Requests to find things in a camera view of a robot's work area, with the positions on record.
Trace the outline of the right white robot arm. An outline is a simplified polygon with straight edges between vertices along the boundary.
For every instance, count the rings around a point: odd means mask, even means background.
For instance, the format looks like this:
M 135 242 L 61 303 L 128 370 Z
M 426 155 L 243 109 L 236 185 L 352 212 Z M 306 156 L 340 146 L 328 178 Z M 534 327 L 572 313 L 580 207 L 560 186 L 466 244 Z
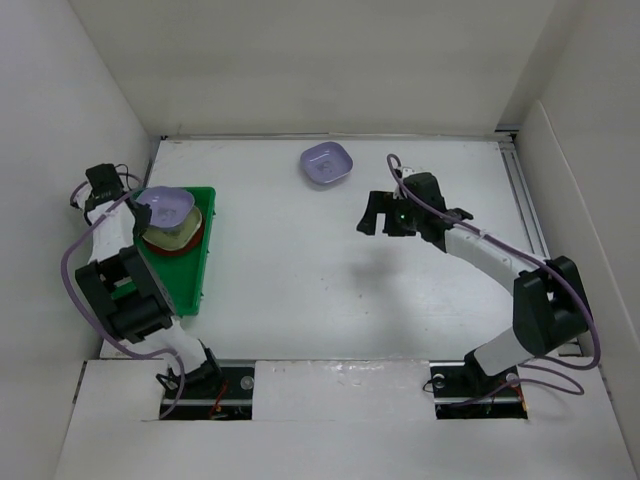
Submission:
M 467 262 L 512 297 L 510 326 L 472 349 L 454 370 L 465 396 L 488 396 L 511 386 L 508 374 L 584 333 L 593 333 L 591 313 L 576 264 L 526 253 L 473 225 L 473 215 L 447 206 L 436 177 L 406 168 L 391 171 L 392 191 L 372 190 L 358 232 L 420 237 L 442 253 Z

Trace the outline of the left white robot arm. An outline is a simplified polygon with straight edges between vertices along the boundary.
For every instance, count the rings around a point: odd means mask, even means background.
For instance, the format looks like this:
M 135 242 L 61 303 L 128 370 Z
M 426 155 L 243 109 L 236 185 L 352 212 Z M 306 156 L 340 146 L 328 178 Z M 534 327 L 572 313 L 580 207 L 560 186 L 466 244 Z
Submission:
M 161 381 L 205 397 L 216 394 L 224 377 L 214 354 L 184 331 L 168 289 L 135 243 L 150 228 L 151 206 L 133 198 L 113 164 L 94 166 L 86 177 L 72 205 L 89 224 L 85 234 L 92 238 L 92 252 L 74 280 L 67 263 L 83 241 L 63 255 L 61 272 L 70 298 L 117 350 L 135 359 L 166 358 L 170 373 Z

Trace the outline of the green square dish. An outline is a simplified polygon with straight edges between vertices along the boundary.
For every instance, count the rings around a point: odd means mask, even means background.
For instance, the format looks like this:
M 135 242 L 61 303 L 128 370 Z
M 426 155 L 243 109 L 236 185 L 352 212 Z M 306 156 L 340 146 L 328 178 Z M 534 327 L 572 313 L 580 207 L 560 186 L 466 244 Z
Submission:
M 157 248 L 166 251 L 177 251 L 184 248 L 196 235 L 202 225 L 202 214 L 198 207 L 193 207 L 184 221 L 171 229 L 149 226 L 142 239 Z

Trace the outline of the purple square dish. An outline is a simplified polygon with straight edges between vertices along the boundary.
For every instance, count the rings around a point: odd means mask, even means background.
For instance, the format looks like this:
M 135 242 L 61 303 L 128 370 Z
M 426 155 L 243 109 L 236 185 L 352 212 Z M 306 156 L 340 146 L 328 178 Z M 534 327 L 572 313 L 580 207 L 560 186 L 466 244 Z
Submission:
M 300 155 L 299 164 L 311 182 L 322 186 L 346 177 L 354 166 L 351 155 L 335 141 L 306 149 Z
M 144 189 L 136 197 L 136 202 L 150 208 L 150 225 L 160 229 L 176 228 L 195 206 L 195 198 L 190 192 L 168 186 Z

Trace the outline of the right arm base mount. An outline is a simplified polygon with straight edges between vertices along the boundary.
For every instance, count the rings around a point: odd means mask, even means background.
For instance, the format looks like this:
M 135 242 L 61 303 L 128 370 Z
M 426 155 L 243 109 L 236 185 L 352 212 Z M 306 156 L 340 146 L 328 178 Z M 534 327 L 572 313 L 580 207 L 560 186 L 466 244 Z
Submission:
M 521 419 L 528 413 L 516 367 L 487 377 L 473 377 L 463 361 L 434 361 L 423 391 L 433 396 L 437 420 Z

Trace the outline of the red round plate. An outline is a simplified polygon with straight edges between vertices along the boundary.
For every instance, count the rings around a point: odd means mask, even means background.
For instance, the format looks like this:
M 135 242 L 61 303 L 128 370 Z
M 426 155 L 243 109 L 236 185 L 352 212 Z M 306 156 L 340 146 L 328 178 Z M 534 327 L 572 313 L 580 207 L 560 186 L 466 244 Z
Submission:
M 202 241 L 205 224 L 197 228 L 185 227 L 174 230 L 149 228 L 142 236 L 144 245 L 153 253 L 165 257 L 178 257 L 194 250 Z

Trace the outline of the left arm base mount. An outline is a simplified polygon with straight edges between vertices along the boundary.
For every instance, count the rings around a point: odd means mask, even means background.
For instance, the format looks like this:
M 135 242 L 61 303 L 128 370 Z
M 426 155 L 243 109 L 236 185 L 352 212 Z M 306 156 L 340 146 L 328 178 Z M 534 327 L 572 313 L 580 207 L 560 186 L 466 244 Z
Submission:
M 177 404 L 173 405 L 177 385 L 173 374 L 161 375 L 163 398 L 160 403 L 161 420 L 235 421 L 252 418 L 255 385 L 255 364 L 223 362 L 224 380 L 219 386 L 196 386 L 188 383 Z

